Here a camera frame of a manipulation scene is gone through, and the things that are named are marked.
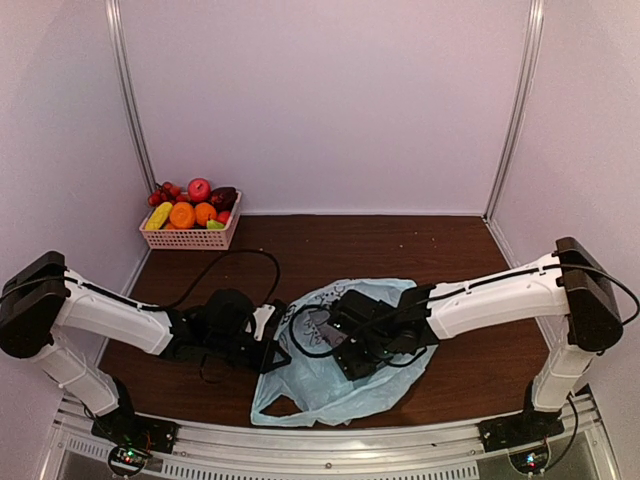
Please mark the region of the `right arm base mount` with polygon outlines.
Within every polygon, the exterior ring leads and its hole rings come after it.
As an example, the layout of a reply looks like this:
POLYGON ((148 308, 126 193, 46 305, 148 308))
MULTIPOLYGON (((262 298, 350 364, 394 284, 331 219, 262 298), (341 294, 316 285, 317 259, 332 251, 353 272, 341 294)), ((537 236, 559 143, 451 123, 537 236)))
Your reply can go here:
POLYGON ((521 412, 480 422, 478 430, 485 452, 512 449, 562 434, 561 411, 538 410, 531 399, 521 412))

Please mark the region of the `orange fruit in basket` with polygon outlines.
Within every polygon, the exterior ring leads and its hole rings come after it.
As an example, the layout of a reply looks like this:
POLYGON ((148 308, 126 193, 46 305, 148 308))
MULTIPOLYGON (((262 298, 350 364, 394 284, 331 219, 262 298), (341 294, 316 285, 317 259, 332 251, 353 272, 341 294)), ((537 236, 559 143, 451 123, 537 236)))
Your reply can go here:
POLYGON ((194 207, 194 211, 196 223, 202 227, 206 227, 209 221, 215 221, 217 218, 217 211, 209 202, 198 203, 194 207))

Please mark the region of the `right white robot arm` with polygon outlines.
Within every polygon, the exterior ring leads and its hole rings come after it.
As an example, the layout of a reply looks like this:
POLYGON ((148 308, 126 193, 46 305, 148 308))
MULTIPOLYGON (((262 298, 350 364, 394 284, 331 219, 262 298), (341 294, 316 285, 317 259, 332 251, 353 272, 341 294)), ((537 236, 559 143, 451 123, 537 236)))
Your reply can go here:
POLYGON ((346 375, 355 380, 395 354, 417 354, 471 331, 533 319, 557 320, 543 335, 549 356, 534 377, 528 407, 513 419, 519 440, 535 440, 551 424, 551 413, 589 369, 597 354, 624 332, 614 280, 574 237, 514 269, 454 283, 409 287, 397 301, 377 300, 348 288, 330 307, 329 325, 342 346, 336 356, 356 358, 346 375))

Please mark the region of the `right aluminium corner post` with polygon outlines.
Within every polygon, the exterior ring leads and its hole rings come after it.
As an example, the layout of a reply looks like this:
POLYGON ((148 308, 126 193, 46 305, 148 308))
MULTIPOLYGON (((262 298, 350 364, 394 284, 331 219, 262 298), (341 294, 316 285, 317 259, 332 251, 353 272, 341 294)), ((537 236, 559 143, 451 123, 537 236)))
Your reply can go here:
POLYGON ((517 142, 524 125, 526 106, 529 100, 539 60, 544 29, 544 16, 545 2, 543 0, 532 0, 529 4, 529 13, 514 101, 498 162, 498 168, 483 215, 483 218, 487 223, 490 223, 495 217, 516 152, 517 142))

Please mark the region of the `left aluminium corner post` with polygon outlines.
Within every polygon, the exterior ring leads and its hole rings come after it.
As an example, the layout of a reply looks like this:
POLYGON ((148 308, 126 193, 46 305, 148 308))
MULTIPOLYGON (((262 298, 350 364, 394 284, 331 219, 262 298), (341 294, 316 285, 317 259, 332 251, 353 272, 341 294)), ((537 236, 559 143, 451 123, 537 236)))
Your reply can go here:
POLYGON ((125 31, 121 14, 121 2, 106 0, 107 26, 114 53, 116 73, 124 104, 125 119, 133 143, 142 179, 148 193, 156 187, 156 178, 151 164, 141 117, 136 101, 135 89, 129 65, 125 31))

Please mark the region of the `front aluminium rail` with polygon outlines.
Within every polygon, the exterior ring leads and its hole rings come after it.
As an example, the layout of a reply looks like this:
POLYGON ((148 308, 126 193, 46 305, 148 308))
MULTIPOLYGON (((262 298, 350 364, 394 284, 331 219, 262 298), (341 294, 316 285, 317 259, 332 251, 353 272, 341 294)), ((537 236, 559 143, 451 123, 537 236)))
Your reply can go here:
MULTIPOLYGON (((174 420, 174 450, 153 453, 132 479, 621 479, 593 397, 574 397, 578 430, 565 456, 544 475, 522 474, 511 462, 523 449, 549 447, 551 462, 574 428, 542 444, 489 452, 473 419, 417 427, 258 429, 174 420)), ((91 421, 73 397, 63 397, 36 479, 118 479, 107 466, 112 444, 91 435, 91 421)))

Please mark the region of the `pink perforated plastic basket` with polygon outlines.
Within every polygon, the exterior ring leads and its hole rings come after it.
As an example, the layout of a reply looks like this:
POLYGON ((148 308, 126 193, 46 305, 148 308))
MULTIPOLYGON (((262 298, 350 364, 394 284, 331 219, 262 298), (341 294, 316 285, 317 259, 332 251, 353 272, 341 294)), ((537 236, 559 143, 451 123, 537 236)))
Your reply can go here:
POLYGON ((226 251, 231 247, 241 216, 243 193, 237 192, 236 202, 230 218, 221 230, 149 230, 145 225, 151 214, 147 214, 139 225, 139 232, 152 250, 209 250, 226 251))

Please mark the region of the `red peach in basket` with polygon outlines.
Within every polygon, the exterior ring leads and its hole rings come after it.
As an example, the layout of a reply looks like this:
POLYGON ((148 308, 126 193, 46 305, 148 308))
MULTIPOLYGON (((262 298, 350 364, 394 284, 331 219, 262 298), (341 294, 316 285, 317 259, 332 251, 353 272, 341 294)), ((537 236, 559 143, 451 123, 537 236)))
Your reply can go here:
POLYGON ((229 221, 231 217, 231 212, 230 211, 221 211, 217 214, 216 220, 224 225, 227 224, 227 222, 229 221))

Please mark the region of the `red lychee bunch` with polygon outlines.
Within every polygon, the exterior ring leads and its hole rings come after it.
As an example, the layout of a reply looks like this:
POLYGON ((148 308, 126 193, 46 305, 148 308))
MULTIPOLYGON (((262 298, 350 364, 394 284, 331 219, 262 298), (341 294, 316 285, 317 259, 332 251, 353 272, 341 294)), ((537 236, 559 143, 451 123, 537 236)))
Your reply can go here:
POLYGON ((155 208, 165 202, 175 205, 178 202, 188 201, 188 196, 179 185, 164 182, 156 185, 156 189, 147 199, 147 204, 149 207, 155 208))

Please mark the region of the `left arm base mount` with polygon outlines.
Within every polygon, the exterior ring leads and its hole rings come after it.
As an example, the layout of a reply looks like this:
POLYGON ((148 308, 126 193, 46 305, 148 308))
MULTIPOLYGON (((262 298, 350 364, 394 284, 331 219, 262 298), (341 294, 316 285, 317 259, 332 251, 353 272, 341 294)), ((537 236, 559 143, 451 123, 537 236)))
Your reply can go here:
POLYGON ((91 413, 91 433, 121 447, 171 454, 178 424, 137 414, 126 386, 117 378, 114 382, 118 393, 117 408, 102 416, 91 413))

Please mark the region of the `aluminium corner post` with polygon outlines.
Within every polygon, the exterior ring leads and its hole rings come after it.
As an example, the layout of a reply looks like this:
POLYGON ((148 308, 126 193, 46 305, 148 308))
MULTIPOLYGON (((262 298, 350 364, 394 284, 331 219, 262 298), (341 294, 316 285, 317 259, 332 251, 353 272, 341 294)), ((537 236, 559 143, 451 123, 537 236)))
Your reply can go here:
POLYGON ((148 193, 156 187, 156 178, 151 164, 141 117, 136 101, 135 89, 129 65, 125 31, 121 14, 121 2, 106 0, 107 26, 114 53, 116 73, 124 104, 125 119, 133 143, 142 179, 148 193))
POLYGON ((529 100, 539 60, 544 29, 544 16, 545 2, 543 0, 532 0, 529 4, 529 13, 514 101, 498 162, 498 168, 483 215, 483 218, 487 223, 490 223, 495 217, 516 152, 517 142, 524 125, 526 106, 529 100))

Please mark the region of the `dark red apple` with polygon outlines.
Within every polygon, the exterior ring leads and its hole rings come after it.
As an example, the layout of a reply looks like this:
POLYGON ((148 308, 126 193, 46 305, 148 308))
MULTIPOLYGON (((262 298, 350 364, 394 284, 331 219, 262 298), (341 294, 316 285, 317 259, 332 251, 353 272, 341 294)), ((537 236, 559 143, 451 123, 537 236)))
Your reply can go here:
POLYGON ((211 191, 210 203, 217 212, 231 211, 237 201, 238 191, 235 187, 218 187, 211 191))

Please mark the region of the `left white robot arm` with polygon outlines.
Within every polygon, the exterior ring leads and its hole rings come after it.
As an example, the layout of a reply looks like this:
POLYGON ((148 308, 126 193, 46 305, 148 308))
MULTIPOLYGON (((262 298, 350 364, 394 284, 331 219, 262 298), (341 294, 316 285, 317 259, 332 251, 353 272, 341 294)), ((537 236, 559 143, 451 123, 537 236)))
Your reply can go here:
POLYGON ((283 302, 260 306, 236 289, 219 289, 202 305, 180 309, 122 296, 69 269, 49 251, 1 290, 1 349, 38 365, 79 399, 123 444, 137 442, 144 424, 122 383, 102 372, 67 333, 78 330, 118 341, 168 361, 221 358, 267 373, 289 363, 275 339, 283 302))

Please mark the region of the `green pear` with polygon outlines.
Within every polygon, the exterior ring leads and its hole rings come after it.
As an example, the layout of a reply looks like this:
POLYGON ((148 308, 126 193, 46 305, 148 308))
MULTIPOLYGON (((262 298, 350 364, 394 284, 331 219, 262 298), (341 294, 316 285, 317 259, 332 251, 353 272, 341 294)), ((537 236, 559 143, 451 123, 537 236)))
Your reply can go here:
POLYGON ((226 228, 226 225, 222 222, 211 219, 207 221, 206 228, 208 230, 219 231, 219 230, 224 230, 226 228))

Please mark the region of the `light blue printed plastic bag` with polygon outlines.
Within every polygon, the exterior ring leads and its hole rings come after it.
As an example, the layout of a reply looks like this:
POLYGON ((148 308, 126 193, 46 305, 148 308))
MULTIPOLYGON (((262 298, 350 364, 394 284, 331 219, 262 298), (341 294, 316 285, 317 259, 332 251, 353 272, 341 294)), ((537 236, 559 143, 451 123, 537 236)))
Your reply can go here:
POLYGON ((332 357, 312 359, 291 342, 288 324, 295 312, 307 305, 329 305, 354 289, 392 306, 403 291, 414 287, 409 279, 342 279, 313 290, 293 301, 276 330, 280 346, 291 363, 259 376, 251 405, 250 421, 263 427, 311 427, 349 424, 354 419, 391 409, 423 375, 436 348, 422 357, 397 355, 394 365, 382 365, 356 381, 348 380, 332 357))

